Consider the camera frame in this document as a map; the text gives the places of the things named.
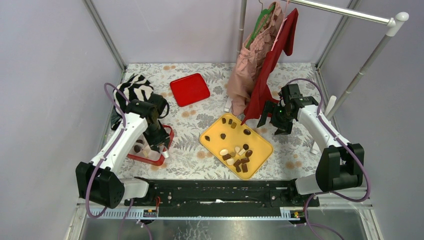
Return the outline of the red box with liner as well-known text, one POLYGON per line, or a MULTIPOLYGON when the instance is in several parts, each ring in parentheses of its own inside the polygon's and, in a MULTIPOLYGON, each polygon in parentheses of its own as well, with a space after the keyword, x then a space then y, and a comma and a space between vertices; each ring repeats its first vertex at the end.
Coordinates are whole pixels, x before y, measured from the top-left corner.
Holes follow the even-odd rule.
POLYGON ((168 156, 163 156, 161 152, 151 150, 143 134, 136 139, 127 157, 131 160, 154 166, 161 166, 165 159, 168 158, 168 156))

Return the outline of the red box lid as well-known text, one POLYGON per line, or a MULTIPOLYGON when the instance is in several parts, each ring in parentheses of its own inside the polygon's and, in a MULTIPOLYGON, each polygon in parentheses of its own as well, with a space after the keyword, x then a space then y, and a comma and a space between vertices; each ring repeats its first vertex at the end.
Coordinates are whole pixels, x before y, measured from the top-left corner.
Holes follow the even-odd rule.
POLYGON ((179 107, 185 107, 211 96, 210 90, 200 73, 191 74, 169 84, 179 107))

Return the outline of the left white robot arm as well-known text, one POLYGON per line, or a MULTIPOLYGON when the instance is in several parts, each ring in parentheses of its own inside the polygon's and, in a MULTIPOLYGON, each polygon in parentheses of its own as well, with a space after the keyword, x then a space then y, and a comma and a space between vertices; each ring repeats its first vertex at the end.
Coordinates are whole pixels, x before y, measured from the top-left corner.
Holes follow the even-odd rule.
POLYGON ((154 202, 155 192, 147 180, 118 178, 116 172, 140 137, 150 151, 169 157, 171 137, 160 122, 161 114, 168 109, 166 99, 155 93, 147 101, 134 99, 128 104, 121 124, 106 145, 90 162, 77 165, 80 198, 110 209, 130 199, 137 199, 144 206, 154 202))

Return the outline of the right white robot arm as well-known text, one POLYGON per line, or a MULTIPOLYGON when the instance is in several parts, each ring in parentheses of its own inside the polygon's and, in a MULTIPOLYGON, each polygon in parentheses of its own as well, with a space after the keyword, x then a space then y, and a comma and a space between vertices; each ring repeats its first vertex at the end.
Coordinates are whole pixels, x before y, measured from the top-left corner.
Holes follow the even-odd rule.
POLYGON ((276 135, 289 135, 294 121, 303 125, 317 144, 321 157, 315 173, 297 178, 295 187, 287 191, 287 201, 301 205, 307 194, 334 192, 359 187, 363 183, 365 151, 359 143, 352 144, 337 132, 325 117, 318 101, 301 94, 297 84, 287 84, 279 92, 280 100, 267 100, 258 126, 266 123, 277 128, 276 135))

